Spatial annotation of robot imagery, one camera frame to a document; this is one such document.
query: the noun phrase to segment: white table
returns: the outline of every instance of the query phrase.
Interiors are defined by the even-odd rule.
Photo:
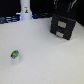
[[[84,28],[76,23],[68,41],[51,34],[50,25],[51,18],[0,24],[0,84],[84,84]]]

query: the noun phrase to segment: small object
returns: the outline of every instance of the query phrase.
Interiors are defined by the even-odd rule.
[[[58,0],[55,1],[55,9],[57,9],[57,2],[58,2]]]
[[[74,0],[72,5],[71,5],[71,9],[73,8],[74,4],[77,2],[77,0]]]
[[[28,13],[28,10],[26,9],[26,12],[25,13]]]
[[[71,2],[70,2],[70,4],[69,4],[69,7],[68,7],[68,10],[67,10],[67,12],[69,12],[69,10],[70,10],[70,7],[71,7]]]
[[[11,54],[11,59],[13,64],[17,65],[19,63],[19,52],[17,50],[13,51]]]

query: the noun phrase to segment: black box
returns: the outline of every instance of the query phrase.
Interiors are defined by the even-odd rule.
[[[69,31],[67,29],[63,29],[63,28],[56,26],[56,25],[53,25],[53,24],[51,25],[50,32],[61,37],[61,38],[65,38],[67,40],[69,40],[72,35],[72,31]]]
[[[53,14],[50,32],[69,40],[75,27],[76,20]]]

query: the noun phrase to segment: white surface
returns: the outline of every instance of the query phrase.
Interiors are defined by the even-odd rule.
[[[32,12],[30,9],[30,0],[20,0],[20,2],[21,2],[21,20],[31,20]]]
[[[0,24],[0,84],[84,84],[84,28],[70,41],[50,33],[51,19]],[[12,51],[20,52],[18,65]]]

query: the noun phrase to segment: small green object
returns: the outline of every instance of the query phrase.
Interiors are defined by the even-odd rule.
[[[11,57],[16,58],[16,57],[18,57],[18,55],[19,55],[19,52],[17,50],[15,50],[12,52]]]

